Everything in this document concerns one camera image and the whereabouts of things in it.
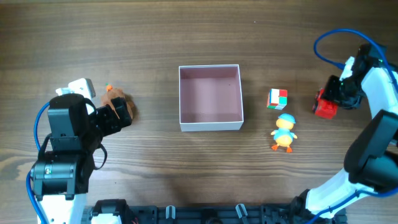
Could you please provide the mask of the brown plush toy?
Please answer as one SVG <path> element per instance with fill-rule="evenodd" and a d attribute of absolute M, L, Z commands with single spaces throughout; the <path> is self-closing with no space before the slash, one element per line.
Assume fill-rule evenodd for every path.
<path fill-rule="evenodd" d="M 132 96 L 126 94 L 120 88 L 114 88 L 112 85 L 107 85 L 106 93 L 101 97 L 101 106 L 109 105 L 111 109 L 116 112 L 116 108 L 114 104 L 111 102 L 111 100 L 117 97 L 124 98 L 126 100 L 128 113 L 130 117 L 133 119 L 135 105 L 132 100 Z"/>

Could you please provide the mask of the red toy truck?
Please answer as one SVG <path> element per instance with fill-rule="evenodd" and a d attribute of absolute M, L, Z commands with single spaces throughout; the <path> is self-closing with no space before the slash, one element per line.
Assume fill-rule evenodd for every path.
<path fill-rule="evenodd" d="M 325 119 L 332 119 L 338 110 L 338 105 L 332 101 L 328 101 L 322 98 L 324 89 L 321 88 L 315 95 L 315 102 L 312 107 L 313 113 L 316 116 Z"/>

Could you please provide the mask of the small colourful puzzle cube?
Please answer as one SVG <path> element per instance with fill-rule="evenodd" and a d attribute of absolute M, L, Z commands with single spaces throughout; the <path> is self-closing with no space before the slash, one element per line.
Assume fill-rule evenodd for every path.
<path fill-rule="evenodd" d="M 282 110 L 287 105 L 287 90 L 271 88 L 267 98 L 267 108 Z"/>

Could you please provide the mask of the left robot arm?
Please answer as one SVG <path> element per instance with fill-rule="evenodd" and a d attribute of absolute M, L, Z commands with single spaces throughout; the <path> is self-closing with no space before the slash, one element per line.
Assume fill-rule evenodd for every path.
<path fill-rule="evenodd" d="M 98 169 L 93 154 L 105 136 L 131 125 L 123 97 L 96 108 L 81 94 L 56 96 L 45 107 L 51 132 L 27 175 L 28 196 L 39 223 L 78 223 L 83 216 L 89 179 Z"/>

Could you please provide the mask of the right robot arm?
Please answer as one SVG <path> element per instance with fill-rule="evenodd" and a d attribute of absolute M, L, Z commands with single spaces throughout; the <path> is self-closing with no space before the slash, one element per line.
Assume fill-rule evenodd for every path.
<path fill-rule="evenodd" d="M 323 185 L 296 198 L 297 215 L 307 223 L 336 220 L 338 212 L 365 198 L 397 193 L 397 67 L 382 58 L 385 48 L 363 44 L 315 97 L 315 115 L 332 119 L 338 108 L 353 110 L 367 98 L 372 119 L 345 155 L 343 168 Z"/>

